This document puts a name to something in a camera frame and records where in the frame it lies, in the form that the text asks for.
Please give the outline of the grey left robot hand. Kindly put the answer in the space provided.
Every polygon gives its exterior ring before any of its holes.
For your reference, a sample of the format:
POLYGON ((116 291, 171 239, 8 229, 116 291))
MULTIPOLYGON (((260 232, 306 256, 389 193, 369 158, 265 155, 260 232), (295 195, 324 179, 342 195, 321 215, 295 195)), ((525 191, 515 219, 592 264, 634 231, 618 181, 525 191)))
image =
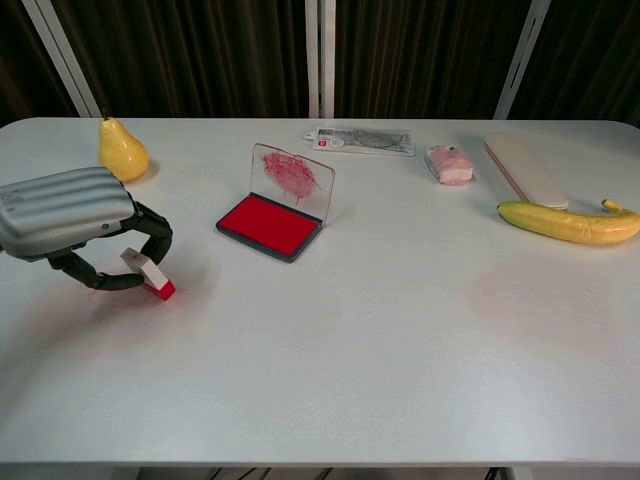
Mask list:
POLYGON ((75 251, 98 238, 137 231, 141 254, 160 263, 172 244, 164 217, 133 199, 105 167, 86 167, 1 187, 1 249, 28 262, 45 259, 85 286, 119 291, 140 286, 140 273, 98 272, 75 251))

